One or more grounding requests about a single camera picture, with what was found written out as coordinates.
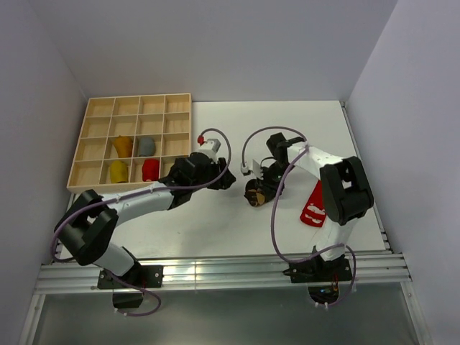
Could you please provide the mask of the grey sock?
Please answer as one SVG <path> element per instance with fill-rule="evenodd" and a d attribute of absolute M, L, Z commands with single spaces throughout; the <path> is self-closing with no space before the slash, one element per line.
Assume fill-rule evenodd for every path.
<path fill-rule="evenodd" d="M 138 139 L 137 155 L 139 157 L 152 157 L 156 152 L 156 144 L 151 137 L 140 137 Z"/>

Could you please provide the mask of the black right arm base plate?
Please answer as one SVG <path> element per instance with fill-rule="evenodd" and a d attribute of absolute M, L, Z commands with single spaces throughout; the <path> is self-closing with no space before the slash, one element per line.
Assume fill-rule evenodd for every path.
<path fill-rule="evenodd" d="M 346 282 L 352 279 L 349 260 L 345 256 L 332 261 L 316 257 L 303 263 L 289 264 L 282 272 L 291 283 Z"/>

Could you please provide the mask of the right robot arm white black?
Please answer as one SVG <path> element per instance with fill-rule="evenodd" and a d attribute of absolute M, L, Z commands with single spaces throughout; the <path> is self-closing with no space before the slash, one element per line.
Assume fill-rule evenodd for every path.
<path fill-rule="evenodd" d="M 351 156 L 347 158 L 329 154 L 310 146 L 306 139 L 286 139 L 281 133 L 270 136 L 267 147 L 275 159 L 277 173 L 270 234 L 276 254 L 288 263 L 283 274 L 292 283 L 346 282 L 356 276 L 356 258 L 346 258 L 348 239 L 359 219 L 374 205 L 374 196 L 369 185 L 362 161 Z M 285 186 L 288 173 L 299 167 L 310 173 L 321 183 L 321 195 L 325 212 L 322 235 L 313 245 L 312 254 L 305 259 L 288 259 L 277 246 L 275 216 L 279 197 Z"/>

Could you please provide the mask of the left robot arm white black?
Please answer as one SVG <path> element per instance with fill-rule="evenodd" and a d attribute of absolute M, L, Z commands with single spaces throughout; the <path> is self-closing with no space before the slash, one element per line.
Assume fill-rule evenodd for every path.
<path fill-rule="evenodd" d="M 61 242 L 79 265 L 96 265 L 122 286 L 139 287 L 145 271 L 131 252 L 112 242 L 116 228 L 148 213 L 177 208 L 197 190 L 226 190 L 235 181 L 224 158 L 194 152 L 176 159 L 165 177 L 147 187 L 114 195 L 87 190 L 58 222 L 51 247 Z"/>

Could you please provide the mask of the brown argyle sock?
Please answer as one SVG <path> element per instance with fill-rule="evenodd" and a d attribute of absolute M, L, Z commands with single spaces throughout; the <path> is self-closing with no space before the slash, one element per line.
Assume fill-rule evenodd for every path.
<path fill-rule="evenodd" d="M 264 190 L 257 179 L 251 179 L 245 185 L 244 197 L 251 207 L 260 207 L 267 202 Z"/>

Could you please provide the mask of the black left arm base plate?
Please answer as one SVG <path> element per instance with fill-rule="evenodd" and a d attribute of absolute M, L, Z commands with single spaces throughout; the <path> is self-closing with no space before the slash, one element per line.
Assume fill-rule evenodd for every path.
<path fill-rule="evenodd" d="M 141 265 L 133 267 L 125 275 L 116 276 L 108 270 L 101 270 L 97 282 L 99 290 L 114 290 L 128 288 L 161 288 L 163 279 L 162 265 Z"/>

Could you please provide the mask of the mustard yellow striped sock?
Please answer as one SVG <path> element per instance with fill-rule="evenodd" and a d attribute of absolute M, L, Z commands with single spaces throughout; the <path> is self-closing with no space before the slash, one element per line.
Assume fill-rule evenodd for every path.
<path fill-rule="evenodd" d="M 131 137 L 118 136 L 113 141 L 113 146 L 119 158 L 128 158 L 132 156 L 133 141 Z"/>

